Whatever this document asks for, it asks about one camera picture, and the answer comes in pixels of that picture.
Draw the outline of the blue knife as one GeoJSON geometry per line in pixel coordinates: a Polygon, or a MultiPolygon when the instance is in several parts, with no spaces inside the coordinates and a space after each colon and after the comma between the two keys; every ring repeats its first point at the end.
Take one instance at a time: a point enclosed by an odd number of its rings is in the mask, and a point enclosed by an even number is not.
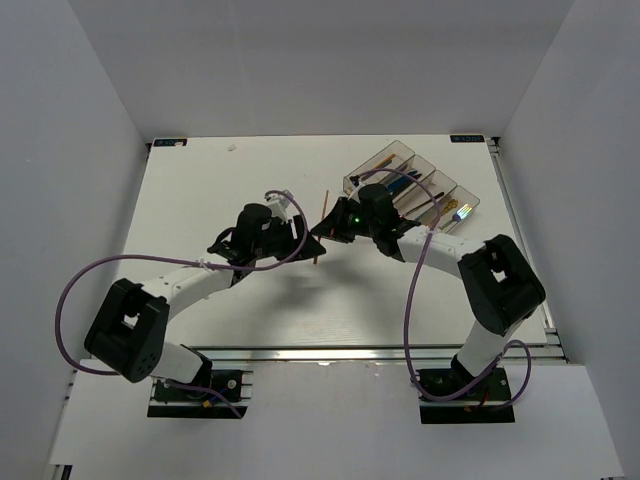
{"type": "Polygon", "coordinates": [[[398,179],[394,180],[388,185],[388,191],[391,196],[396,196],[406,190],[411,186],[412,181],[410,178],[420,179],[422,177],[421,173],[418,173],[416,170],[408,173],[407,176],[400,176],[398,179]]]}

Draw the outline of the black knife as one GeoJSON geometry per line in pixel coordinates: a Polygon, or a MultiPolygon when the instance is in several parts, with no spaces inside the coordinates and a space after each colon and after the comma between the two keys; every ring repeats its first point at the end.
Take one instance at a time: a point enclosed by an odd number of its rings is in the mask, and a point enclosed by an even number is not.
{"type": "MultiPolygon", "coordinates": [[[[410,187],[408,187],[406,190],[411,189],[411,188],[413,188],[414,186],[415,186],[415,183],[412,181],[411,186],[410,186],[410,187]]],[[[399,195],[392,196],[392,197],[393,197],[393,198],[398,198],[399,196],[402,196],[402,195],[403,195],[403,193],[404,193],[406,190],[404,190],[404,191],[403,191],[402,193],[400,193],[399,195]]]]}

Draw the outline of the black spoon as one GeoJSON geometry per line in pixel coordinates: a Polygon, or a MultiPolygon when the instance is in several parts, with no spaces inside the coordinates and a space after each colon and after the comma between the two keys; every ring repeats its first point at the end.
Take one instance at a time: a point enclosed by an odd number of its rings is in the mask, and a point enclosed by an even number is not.
{"type": "Polygon", "coordinates": [[[416,211],[421,210],[422,208],[426,207],[427,205],[432,204],[434,199],[438,200],[441,197],[443,197],[444,195],[445,195],[444,192],[439,192],[439,193],[435,194],[433,199],[430,198],[430,199],[426,200],[425,202],[422,202],[422,203],[418,204],[417,206],[409,209],[408,211],[406,211],[403,214],[403,216],[406,217],[406,216],[409,216],[410,214],[412,214],[412,213],[414,213],[416,211]]]}

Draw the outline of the iridescent fork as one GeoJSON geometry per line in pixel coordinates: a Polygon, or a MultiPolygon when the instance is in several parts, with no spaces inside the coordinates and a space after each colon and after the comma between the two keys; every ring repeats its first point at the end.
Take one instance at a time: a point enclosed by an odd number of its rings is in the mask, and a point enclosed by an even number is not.
{"type": "Polygon", "coordinates": [[[460,207],[451,217],[450,223],[459,223],[466,219],[466,217],[473,211],[474,207],[470,204],[465,204],[460,207]]]}

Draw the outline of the orange chopstick diagonal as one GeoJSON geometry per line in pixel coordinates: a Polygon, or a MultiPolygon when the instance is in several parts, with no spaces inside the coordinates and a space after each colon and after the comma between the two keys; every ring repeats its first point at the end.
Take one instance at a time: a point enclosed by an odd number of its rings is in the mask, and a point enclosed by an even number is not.
{"type": "Polygon", "coordinates": [[[379,162],[376,166],[375,169],[380,169],[380,168],[385,168],[387,167],[392,160],[396,157],[395,154],[391,154],[388,157],[386,157],[384,160],[382,160],[381,162],[379,162]]]}

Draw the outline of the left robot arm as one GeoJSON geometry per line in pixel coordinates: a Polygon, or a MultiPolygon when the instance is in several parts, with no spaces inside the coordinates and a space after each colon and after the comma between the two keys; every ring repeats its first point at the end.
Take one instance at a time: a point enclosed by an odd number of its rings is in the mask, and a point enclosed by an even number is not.
{"type": "Polygon", "coordinates": [[[165,340],[169,322],[206,297],[232,288],[263,259],[310,260],[326,249],[296,215],[285,220],[273,205],[246,205],[195,266],[155,279],[126,278],[109,289],[84,341],[85,349],[132,383],[147,377],[176,382],[188,398],[211,387],[212,363],[184,345],[165,340]]]}

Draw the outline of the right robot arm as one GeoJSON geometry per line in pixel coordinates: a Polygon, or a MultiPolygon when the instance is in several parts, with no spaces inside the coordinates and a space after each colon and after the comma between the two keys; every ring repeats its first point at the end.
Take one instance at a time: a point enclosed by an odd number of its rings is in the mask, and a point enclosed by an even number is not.
{"type": "Polygon", "coordinates": [[[499,234],[471,241],[437,233],[402,216],[379,184],[363,187],[357,199],[339,198],[311,233],[341,243],[366,237],[387,257],[462,281],[475,322],[451,362],[450,388],[466,399],[486,389],[484,370],[546,300],[542,283],[512,238],[499,234]]]}

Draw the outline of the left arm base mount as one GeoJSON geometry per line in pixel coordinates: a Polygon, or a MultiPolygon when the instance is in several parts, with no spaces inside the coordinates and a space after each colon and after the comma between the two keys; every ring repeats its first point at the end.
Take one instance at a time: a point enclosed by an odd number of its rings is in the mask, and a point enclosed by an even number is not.
{"type": "Polygon", "coordinates": [[[240,420],[252,397],[253,374],[239,366],[214,366],[206,391],[187,390],[154,379],[148,418],[240,420]]]}

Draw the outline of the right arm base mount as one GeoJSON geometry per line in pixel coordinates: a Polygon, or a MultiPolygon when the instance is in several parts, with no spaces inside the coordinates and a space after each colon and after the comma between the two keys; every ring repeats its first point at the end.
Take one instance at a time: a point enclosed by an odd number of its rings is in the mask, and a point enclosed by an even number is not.
{"type": "MultiPolygon", "coordinates": [[[[419,385],[432,396],[446,396],[463,388],[462,379],[451,368],[422,368],[416,371],[419,385]]],[[[512,392],[504,368],[495,367],[471,390],[446,402],[434,402],[419,394],[423,425],[511,424],[515,413],[512,392]]]]}

